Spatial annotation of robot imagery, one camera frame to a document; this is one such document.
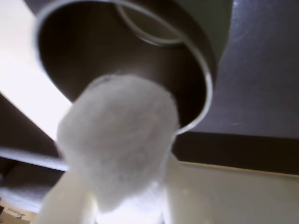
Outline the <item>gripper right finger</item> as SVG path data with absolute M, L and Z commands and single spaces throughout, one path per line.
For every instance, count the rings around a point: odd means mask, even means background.
M 164 186 L 163 218 L 166 224 L 186 224 L 185 180 L 182 166 L 174 154 L 167 162 Z

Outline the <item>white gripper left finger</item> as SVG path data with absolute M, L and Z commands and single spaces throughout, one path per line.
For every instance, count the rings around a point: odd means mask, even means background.
M 73 171 L 63 174 L 46 194 L 39 212 L 40 224 L 94 224 L 95 198 Z

